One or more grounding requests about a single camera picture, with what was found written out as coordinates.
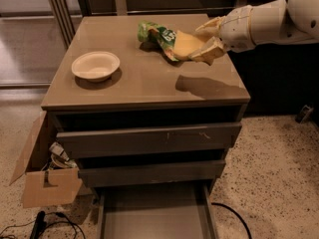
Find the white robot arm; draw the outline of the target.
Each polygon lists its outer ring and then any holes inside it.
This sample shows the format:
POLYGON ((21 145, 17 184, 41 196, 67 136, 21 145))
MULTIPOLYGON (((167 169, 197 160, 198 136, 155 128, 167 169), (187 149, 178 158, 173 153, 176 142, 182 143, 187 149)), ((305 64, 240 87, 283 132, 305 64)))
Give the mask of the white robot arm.
POLYGON ((264 44, 301 45, 319 42, 319 0, 276 0, 246 5, 216 17, 195 30, 207 40, 187 57, 206 62, 223 56, 253 50, 264 44))

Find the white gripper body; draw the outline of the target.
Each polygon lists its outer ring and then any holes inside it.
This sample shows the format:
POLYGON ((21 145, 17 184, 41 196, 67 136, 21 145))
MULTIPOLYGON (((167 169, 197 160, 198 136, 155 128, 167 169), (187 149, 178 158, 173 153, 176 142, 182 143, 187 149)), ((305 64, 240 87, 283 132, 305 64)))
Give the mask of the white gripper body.
POLYGON ((250 5, 235 8, 222 20, 219 38, 228 50, 241 53, 255 48, 251 37, 252 11, 250 5))

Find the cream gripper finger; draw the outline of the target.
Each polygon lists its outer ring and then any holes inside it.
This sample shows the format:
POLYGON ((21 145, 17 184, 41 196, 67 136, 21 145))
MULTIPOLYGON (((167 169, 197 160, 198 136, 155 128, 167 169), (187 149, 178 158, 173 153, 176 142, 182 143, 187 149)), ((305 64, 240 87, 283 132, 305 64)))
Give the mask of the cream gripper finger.
POLYGON ((225 17, 215 17, 200 25, 194 30, 194 35, 202 40, 209 40, 212 37, 219 37, 220 27, 225 17))
POLYGON ((195 62, 204 62, 210 66, 217 58, 226 53, 223 42, 217 37, 211 37, 200 49, 190 53, 188 57, 195 62))

